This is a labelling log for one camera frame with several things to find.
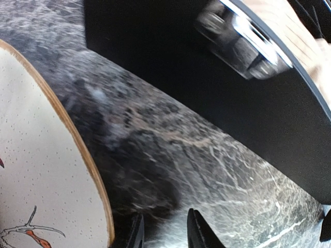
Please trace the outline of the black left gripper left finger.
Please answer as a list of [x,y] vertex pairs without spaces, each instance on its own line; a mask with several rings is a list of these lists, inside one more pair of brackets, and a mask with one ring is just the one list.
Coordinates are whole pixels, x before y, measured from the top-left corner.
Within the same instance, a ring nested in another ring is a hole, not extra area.
[[136,214],[131,221],[126,248],[144,247],[144,217],[142,214]]

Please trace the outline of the black glass-lid display case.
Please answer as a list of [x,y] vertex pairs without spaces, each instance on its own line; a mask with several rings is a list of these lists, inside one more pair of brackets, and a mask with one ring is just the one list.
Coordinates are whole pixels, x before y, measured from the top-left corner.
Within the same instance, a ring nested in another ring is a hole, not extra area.
[[330,109],[262,20],[293,68],[247,80],[212,54],[195,20],[206,1],[84,1],[87,47],[161,89],[330,204]]

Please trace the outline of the cream branch-pattern plate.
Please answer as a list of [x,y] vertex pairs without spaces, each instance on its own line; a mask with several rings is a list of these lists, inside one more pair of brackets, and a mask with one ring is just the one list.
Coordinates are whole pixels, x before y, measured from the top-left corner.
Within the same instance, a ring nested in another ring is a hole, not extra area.
[[109,199],[80,134],[29,61],[1,42],[1,247],[109,247]]

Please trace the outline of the tan brown sock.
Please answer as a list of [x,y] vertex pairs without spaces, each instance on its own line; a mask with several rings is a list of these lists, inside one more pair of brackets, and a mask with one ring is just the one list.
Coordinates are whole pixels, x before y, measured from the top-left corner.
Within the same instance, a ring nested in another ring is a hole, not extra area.
[[330,43],[316,39],[288,1],[243,1],[284,42],[321,91],[330,91]]

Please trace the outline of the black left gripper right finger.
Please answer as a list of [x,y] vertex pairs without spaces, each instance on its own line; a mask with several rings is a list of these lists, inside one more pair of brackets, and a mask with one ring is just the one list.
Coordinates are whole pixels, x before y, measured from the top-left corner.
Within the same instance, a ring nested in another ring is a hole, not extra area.
[[187,215],[189,248],[225,248],[198,210],[190,208]]

